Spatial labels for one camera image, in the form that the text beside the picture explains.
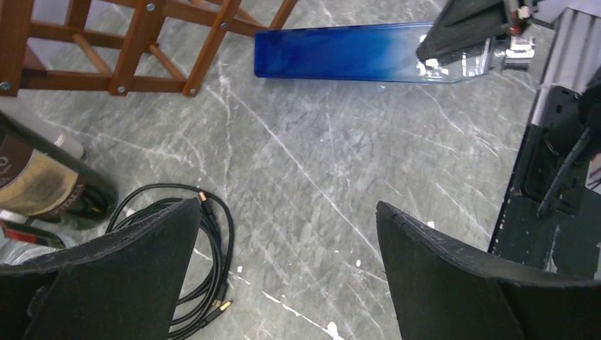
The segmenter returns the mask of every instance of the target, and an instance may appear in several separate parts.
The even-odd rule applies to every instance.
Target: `wooden rung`
[[[23,70],[22,89],[106,91],[111,75],[89,72]],[[134,76],[130,91],[134,92],[181,92],[183,80],[155,76]]]
[[[179,71],[177,66],[173,65],[171,60],[156,45],[150,45],[148,49],[175,79],[186,80],[186,76]]]
[[[191,2],[197,6],[199,6],[199,4],[203,4],[204,5],[204,1],[210,2],[212,4],[215,5],[223,5],[223,0],[191,0]],[[253,16],[251,16],[248,12],[246,12],[244,9],[239,8],[238,9],[238,13],[236,13],[238,15],[239,18],[241,18],[242,20],[246,20],[249,23],[253,23],[257,26],[263,26],[259,21],[257,21]]]
[[[104,0],[112,4],[135,8],[136,0]],[[168,1],[163,15],[170,18],[175,18],[189,23],[197,23],[199,25],[213,26],[215,19],[217,18],[217,12],[209,9],[200,8],[193,4],[187,4],[181,1]],[[246,35],[247,37],[254,38],[254,34],[262,30],[266,30],[267,27],[251,23],[243,19],[234,19],[230,27],[229,32]]]
[[[190,72],[190,77],[186,82],[182,94],[185,96],[195,96],[205,79],[208,69],[215,59],[217,49],[221,45],[225,34],[228,32],[228,27],[233,26],[234,16],[242,0],[225,0],[221,6],[215,22],[210,28],[208,37],[205,40],[203,48],[198,54],[198,59]]]
[[[91,4],[92,0],[70,0],[64,24],[75,28],[85,28]]]
[[[90,62],[94,65],[94,67],[98,70],[98,72],[102,74],[112,74],[111,68],[102,60],[98,52],[89,44],[88,40],[84,38],[81,34],[75,33],[73,35],[73,41],[79,46],[79,48],[84,51],[84,54]]]
[[[84,30],[82,28],[66,27],[54,23],[43,23],[41,21],[31,21],[30,36],[46,40],[73,42],[73,35],[80,34],[92,46],[108,47],[121,49],[125,38],[121,35],[95,32]]]
[[[113,79],[108,87],[108,92],[114,96],[125,96],[132,90],[133,77],[142,53],[158,35],[157,26],[164,22],[163,10],[167,0],[153,0],[152,10],[147,10],[146,3],[147,1],[143,0],[136,1]]]
[[[203,0],[190,0],[190,2],[203,11],[212,11],[212,9],[210,9],[210,7],[207,6]]]

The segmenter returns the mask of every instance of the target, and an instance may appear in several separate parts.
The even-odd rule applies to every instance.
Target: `blue glass bottle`
[[[398,23],[259,32],[254,73],[265,78],[454,83],[487,74],[511,55],[506,53],[509,43],[492,38],[422,63],[415,51],[431,27]],[[534,41],[512,41],[516,43],[522,45],[513,55],[528,64]]]

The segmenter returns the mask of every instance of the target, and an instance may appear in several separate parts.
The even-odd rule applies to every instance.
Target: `gold connector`
[[[227,301],[226,303],[224,303],[223,305],[221,305],[221,307],[219,307],[219,309],[223,312],[224,310],[226,310],[231,305],[232,305],[232,302],[231,301]]]

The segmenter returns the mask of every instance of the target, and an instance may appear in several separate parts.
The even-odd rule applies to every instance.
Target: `marble floor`
[[[286,28],[432,21],[444,2],[300,0]],[[242,3],[263,22],[278,5]],[[130,17],[111,6],[91,26],[123,33]],[[161,46],[189,72],[207,33],[168,20]],[[122,197],[173,181],[228,203],[237,233],[235,303],[192,339],[399,339],[376,203],[388,201],[487,247],[551,39],[541,28],[532,33],[539,54],[530,74],[453,86],[258,79],[252,39],[229,34],[196,98],[66,91],[20,97],[80,140],[87,162],[118,183]],[[99,52],[115,64],[117,52]],[[76,47],[48,66],[94,71]],[[151,57],[138,71],[167,76]],[[200,239],[184,290],[206,274],[204,254],[208,243]]]

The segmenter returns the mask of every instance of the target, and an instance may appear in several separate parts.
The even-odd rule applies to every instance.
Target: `white vein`
[[[215,97],[218,97],[218,95],[214,92],[211,91],[211,89],[209,88],[209,86],[206,87],[206,89],[209,91],[209,93],[213,94]],[[292,152],[290,152],[290,150],[285,146],[285,144],[279,139],[279,137],[275,134],[275,132],[273,130],[271,130],[271,128],[269,128],[269,126],[265,123],[265,121],[259,117],[259,115],[254,112],[254,110],[252,110],[247,104],[246,102],[244,102],[240,97],[238,97],[234,92],[231,92],[232,96],[234,98],[236,98],[258,121],[261,125],[263,125],[263,128],[271,135],[271,137],[280,145],[280,147],[284,150],[284,152],[288,155],[288,157],[290,157],[290,159],[292,159],[292,161],[296,164],[296,166],[298,167],[298,169],[300,170],[300,172],[303,173],[303,175],[307,178],[307,180],[309,180],[309,182],[311,183],[311,185],[313,185],[313,187],[315,187],[321,194],[322,196],[330,203],[330,205],[332,206],[332,208],[334,208],[334,210],[336,210],[336,212],[338,214],[340,214],[340,216],[342,217],[342,219],[344,219],[344,221],[346,221],[351,228],[359,235],[359,237],[361,237],[369,246],[369,248],[373,251],[373,254],[376,256],[376,258],[378,259],[378,261],[380,261],[381,264],[383,264],[382,262],[382,256],[380,255],[380,252],[378,251],[378,249],[376,249],[373,244],[367,239],[367,237],[363,234],[363,232],[361,232],[361,230],[359,228],[357,228],[343,213],[342,211],[340,211],[340,209],[338,208],[338,206],[336,205],[336,203],[334,203],[334,201],[314,182],[314,180],[309,176],[309,174],[307,173],[307,171],[303,168],[303,166],[301,165],[301,163],[296,159],[296,157],[294,157],[292,155]]]
[[[334,135],[332,134],[332,121],[330,120],[330,114],[325,113],[327,118],[327,132],[330,137],[330,149],[332,151],[332,165],[334,166],[334,172],[338,172],[338,164],[336,163],[336,156],[334,155]]]
[[[430,93],[428,93],[428,91],[426,91],[423,87],[418,86],[418,89],[422,90],[426,96],[429,96],[438,106],[438,111],[440,112],[440,114],[444,117],[444,119],[449,122],[449,124],[451,124],[451,126],[455,129],[457,129],[457,131],[461,132],[462,135],[465,134],[465,132],[459,128],[459,126],[457,126],[455,123],[453,123],[453,121],[451,119],[449,119],[449,117],[444,113],[444,110],[442,108],[442,106],[440,105],[440,103],[438,102],[438,100],[436,98],[434,98],[433,95],[431,95]]]
[[[204,158],[201,157],[200,150],[198,150],[198,148],[194,146],[194,143],[192,143],[192,141],[188,137],[182,135],[181,133],[178,133],[177,136],[179,138],[183,139],[186,142],[186,144],[190,147],[190,149],[192,149],[192,151],[194,152],[194,154],[196,155],[196,158],[198,160],[198,168],[201,171],[204,171],[204,165],[203,165]]]
[[[383,181],[392,191],[394,191],[400,197],[403,197],[403,194],[399,193],[398,190],[396,190],[387,180],[383,179]]]
[[[256,200],[256,198],[254,197],[254,195],[252,194],[251,191],[249,191],[247,188],[245,188],[245,190],[247,190],[247,192],[250,194],[250,196],[253,198],[254,202],[259,206],[262,207],[262,205]],[[268,211],[265,208],[261,208],[260,211],[263,211],[264,214],[266,215],[268,221],[271,221],[274,225],[276,224],[275,221],[273,221],[273,217],[269,214],[267,214],[266,212]],[[248,220],[248,217],[243,215],[242,218],[244,218],[246,221],[248,221],[248,223],[252,223],[251,221]],[[296,256],[296,258],[299,260],[299,264],[301,266],[301,268],[303,269],[304,273],[307,273],[311,279],[313,280],[314,283],[318,283],[319,280],[313,275],[313,273],[311,272],[309,266],[307,266],[307,264],[301,260],[301,256],[298,254],[298,252],[296,252],[294,250],[294,247],[290,244],[290,242],[286,239],[286,235],[283,233],[282,228],[280,227],[275,227],[274,230],[277,232],[277,234],[280,236],[280,238],[284,241],[284,244],[290,249],[290,251],[292,252],[292,254],[294,254]],[[254,243],[257,243],[258,241],[255,240],[255,238],[251,235],[251,241],[253,241]],[[344,317],[342,316],[342,314],[338,311],[338,309],[333,305],[332,301],[330,299],[326,299],[325,303],[331,308],[331,310],[334,310],[338,315],[340,315],[340,317],[342,317],[344,319]],[[347,331],[354,336],[354,332],[352,331],[350,325],[348,324],[348,322],[345,320],[344,321],[344,325],[347,328]]]
[[[334,16],[332,15],[332,13],[330,13],[330,11],[325,6],[325,2],[319,1],[319,3],[321,5],[323,13],[332,21],[332,23],[334,23],[334,26],[339,26],[338,23],[336,22],[336,20],[334,20]]]
[[[201,253],[196,247],[194,247],[194,253],[197,254],[197,255],[199,255],[200,257],[202,257],[203,259],[205,259],[207,261],[213,262],[212,258],[210,258],[209,256],[206,256],[205,254]],[[236,280],[242,281],[242,282],[246,283],[247,285],[252,285],[249,281],[247,281],[244,278],[240,277],[239,275],[237,275],[233,271],[228,271],[228,273],[230,273],[230,276],[232,276]]]
[[[222,85],[222,87],[225,87],[228,90],[227,93],[230,94],[231,93],[230,81],[226,76],[223,76],[221,65],[222,65],[221,60],[218,60],[217,70],[219,72],[219,82]],[[226,117],[227,120],[225,121],[225,143],[228,145],[228,153],[227,153],[226,157],[224,157],[224,160],[223,160],[223,167],[225,169],[224,170],[225,173],[223,175],[223,181],[225,183],[228,179],[228,172],[230,170],[230,162],[231,162],[232,156],[233,156],[233,148],[232,148],[232,143],[230,141],[230,139],[232,137],[230,134],[230,121],[232,118],[232,111],[230,110],[229,99],[228,99],[228,103],[226,103],[223,99],[221,100],[221,103],[225,107],[225,110],[228,112],[228,116]]]
[[[117,138],[117,137],[114,137],[114,136],[110,136],[110,135],[107,135],[107,134],[105,134],[105,133],[102,133],[102,132],[100,132],[100,133],[99,133],[99,134],[97,134],[97,135],[92,135],[91,133],[87,133],[87,132],[83,132],[83,131],[78,131],[78,130],[75,130],[75,129],[71,129],[71,128],[70,128],[70,127],[68,127],[68,126],[65,126],[65,125],[62,125],[62,124],[59,124],[59,123],[53,122],[53,121],[51,121],[51,120],[44,119],[44,121],[45,121],[46,123],[48,123],[48,124],[52,125],[52,126],[55,126],[55,127],[61,128],[61,129],[63,129],[63,130],[66,130],[66,131],[68,131],[68,132],[71,132],[71,133],[75,133],[75,134],[84,135],[84,136],[87,136],[87,137],[90,137],[90,138],[94,138],[94,139],[96,139],[96,140],[98,140],[98,139],[112,140],[112,141],[114,141],[114,142],[118,142],[118,143],[121,143],[121,144],[127,145],[127,146],[129,146],[129,147],[132,147],[132,148],[134,148],[134,149],[141,150],[141,151],[143,151],[143,152],[145,152],[145,153],[157,154],[157,155],[159,155],[159,156],[163,156],[163,157],[166,157],[166,158],[172,158],[172,159],[176,159],[176,160],[178,160],[178,161],[180,161],[180,162],[188,162],[188,159],[187,159],[185,156],[182,156],[182,155],[180,155],[180,154],[168,154],[168,153],[166,153],[166,152],[161,152],[161,151],[159,151],[159,150],[150,149],[150,148],[147,148],[147,147],[142,147],[142,146],[140,146],[140,145],[133,144],[133,143],[131,143],[131,142],[128,142],[128,141],[126,141],[126,140],[122,140],[121,138]]]
[[[130,18],[128,18],[128,16],[125,13],[123,13],[123,11],[121,11],[121,7],[120,6],[117,6],[115,4],[111,4],[111,7],[113,8],[113,10],[115,10],[115,12],[117,12],[117,14],[119,14],[119,16],[123,20],[125,20],[125,21],[129,21],[130,20]]]
[[[454,148],[452,148],[452,147],[448,147],[448,146],[446,146],[446,145],[444,145],[444,144],[441,144],[441,143],[435,142],[434,140],[430,140],[430,139],[428,139],[428,138],[426,138],[426,137],[424,137],[424,136],[420,136],[420,135],[418,135],[418,134],[415,134],[415,133],[413,133],[413,132],[410,132],[410,131],[407,131],[407,130],[403,130],[403,129],[399,128],[399,127],[397,127],[397,128],[396,128],[396,130],[398,130],[398,131],[401,131],[401,132],[403,132],[403,133],[406,133],[406,134],[408,134],[408,135],[412,135],[413,137],[420,138],[421,140],[425,140],[426,142],[430,142],[430,143],[432,143],[432,144],[434,144],[434,145],[438,145],[439,147],[445,148],[445,149],[447,149],[447,150],[449,150],[449,151],[452,151],[452,152],[458,152],[458,153],[460,153],[460,154],[465,154],[465,152],[461,152],[461,151],[459,151],[459,150],[457,150],[457,149],[454,149]]]
[[[347,267],[349,267],[351,270],[356,271],[357,273],[365,274],[365,275],[367,275],[367,276],[369,276],[371,278],[375,278],[376,280],[378,280],[378,281],[380,281],[380,282],[385,283],[385,284],[388,285],[388,281],[387,280],[384,280],[383,278],[380,278],[380,277],[378,277],[378,276],[376,276],[376,275],[374,275],[374,274],[372,274],[372,273],[370,273],[368,271],[364,271],[363,269],[359,269],[356,266],[352,266],[352,265],[350,265],[350,264],[348,264],[346,262],[344,262],[344,265],[347,266]]]
[[[492,205],[493,207],[495,207],[495,209],[498,209],[499,206],[494,204],[493,202],[491,202],[490,200],[488,200],[488,198],[486,197],[486,195],[484,195],[484,193],[482,193],[482,191],[478,190],[476,187],[472,186],[471,184],[465,184],[465,186],[467,186],[468,188],[470,188],[471,190],[473,190],[474,192],[476,192],[476,194],[478,194],[478,196],[480,196],[483,200],[485,200],[488,204]]]
[[[418,220],[421,221],[422,214],[420,214],[420,209],[417,208],[417,201],[413,197],[413,192],[411,191],[411,188],[409,188],[409,186],[407,186],[407,192],[409,193],[409,198],[411,199],[411,202],[413,203],[413,208],[415,209],[415,216],[417,217]]]
[[[475,135],[474,135],[474,137],[475,137],[477,140],[480,140],[480,141],[482,141],[482,142],[483,142],[483,144],[484,144],[484,146],[486,147],[486,149],[488,149],[490,152],[492,152],[492,153],[495,155],[495,157],[499,157],[499,154],[497,154],[497,153],[495,152],[495,150],[493,150],[493,145],[492,145],[491,143],[489,143],[489,142],[486,142],[485,140],[483,140],[482,138],[480,138],[480,137],[478,137],[478,136],[475,136]]]
[[[308,322],[308,323],[312,324],[313,326],[315,326],[315,327],[317,327],[317,328],[321,329],[321,330],[322,330],[322,331],[324,331],[324,332],[325,332],[327,335],[331,336],[331,337],[332,337],[332,339],[334,339],[334,340],[344,340],[344,338],[342,338],[341,336],[339,336],[339,335],[337,334],[337,333],[338,333],[338,331],[337,331],[337,328],[334,328],[334,327],[332,327],[332,326],[331,326],[331,323],[330,323],[330,324],[328,324],[328,328],[327,328],[327,329],[326,329],[326,328],[324,328],[324,327],[321,327],[321,326],[320,326],[320,325],[319,325],[317,322],[315,322],[315,321],[313,321],[313,320],[309,319],[309,318],[308,318],[308,317],[306,317],[305,315],[302,315],[301,313],[299,313],[299,312],[297,312],[296,310],[292,309],[292,308],[291,308],[291,307],[289,307],[288,305],[286,305],[286,304],[282,303],[282,301],[280,301],[280,300],[278,300],[278,299],[274,298],[273,296],[271,296],[271,295],[269,295],[269,294],[265,293],[264,291],[261,291],[261,293],[263,293],[263,295],[265,295],[265,297],[266,297],[266,298],[268,298],[269,300],[271,300],[272,302],[275,302],[275,303],[277,303],[278,305],[282,306],[282,308],[284,308],[285,310],[287,310],[287,311],[289,311],[289,312],[292,312],[292,313],[294,313],[294,315],[295,315],[296,317],[302,317],[302,318],[303,318],[303,319],[304,319],[306,322]]]
[[[286,272],[280,268],[273,257],[271,257],[271,255],[269,255],[269,252],[267,251],[267,249],[263,246],[262,242],[260,242],[259,240],[255,239],[255,232],[251,233],[250,238],[252,241],[254,241],[254,243],[259,246],[259,248],[261,248],[261,250],[263,251],[263,256],[265,256],[265,259],[269,262],[269,264],[271,264],[272,267],[274,267],[274,270],[276,271],[276,273],[278,274],[278,276],[282,279],[283,284],[285,285],[290,285],[289,281],[288,281],[288,276],[286,275]]]
[[[442,11],[442,7],[436,2],[436,0],[428,0],[436,8],[437,11]]]
[[[505,80],[506,82],[508,82],[509,84],[513,85],[514,82],[510,81],[509,79],[505,78],[502,74],[498,73],[498,72],[493,72],[493,74],[503,80]],[[522,81],[521,79],[518,79],[514,76],[512,76],[511,74],[507,74],[507,76],[511,79],[514,79],[515,81],[517,81],[518,83],[520,83],[523,86],[526,86],[530,91],[532,92],[536,92],[537,90],[533,89],[532,87],[530,87],[530,85],[526,84],[524,81]]]
[[[462,212],[463,214],[465,214],[465,215],[468,217],[468,219],[469,219],[470,221],[472,221],[472,223],[473,223],[473,224],[475,224],[475,225],[477,225],[478,227],[480,227],[480,229],[481,229],[481,230],[482,230],[482,231],[483,231],[483,232],[486,234],[486,236],[490,237],[490,234],[488,234],[488,232],[486,231],[486,229],[484,229],[484,227],[482,227],[482,226],[480,225],[480,223],[478,223],[478,221],[475,219],[475,217],[474,217],[474,216],[472,216],[472,214],[470,214],[470,213],[469,213],[469,211],[465,210],[465,208],[464,208],[463,206],[461,206],[461,204],[457,203],[457,201],[456,201],[456,200],[454,200],[454,199],[451,197],[451,195],[449,195],[449,193],[447,193],[447,191],[446,191],[446,190],[444,190],[444,188],[440,186],[440,184],[436,183],[436,186],[438,187],[438,189],[439,189],[440,191],[442,191],[442,193],[443,193],[443,194],[444,194],[446,197],[448,197],[448,198],[449,198],[449,199],[450,199],[450,200],[453,202],[453,204],[454,204],[454,205],[456,205],[456,206],[459,208],[459,210],[461,210],[461,212]]]
[[[386,336],[384,336],[384,332],[382,331],[382,327],[380,327],[380,324],[373,318],[373,316],[369,312],[369,307],[367,307],[367,305],[365,304],[365,302],[363,301],[361,296],[359,294],[357,294],[357,292],[355,291],[355,289],[353,289],[353,287],[351,287],[350,285],[347,285],[347,286],[349,288],[351,288],[353,294],[355,294],[357,300],[359,300],[359,303],[363,306],[363,308],[361,310],[365,314],[367,314],[369,316],[369,318],[371,319],[371,321],[373,321],[373,323],[376,325],[376,327],[378,327],[378,330],[380,331],[380,335],[382,336],[382,339],[386,339]]]

